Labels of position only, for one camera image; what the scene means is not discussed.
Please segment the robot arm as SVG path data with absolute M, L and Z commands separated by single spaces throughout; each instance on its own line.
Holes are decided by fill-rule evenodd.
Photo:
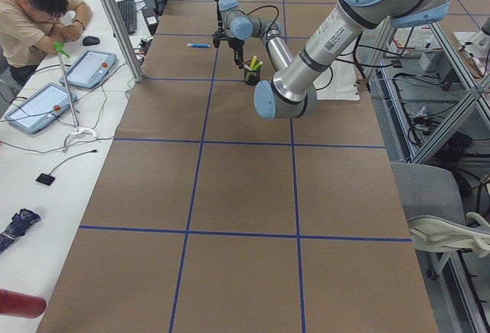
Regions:
M 293 119 L 309 113 L 316 102 L 315 80 L 362 31 L 389 19 L 393 28 L 414 27 L 440 21 L 449 0 L 337 0 L 297 55 L 291 55 L 273 21 L 247 17 L 237 0 L 219 0 L 224 33 L 229 38 L 263 41 L 276 72 L 254 90 L 256 112 L 265 119 Z

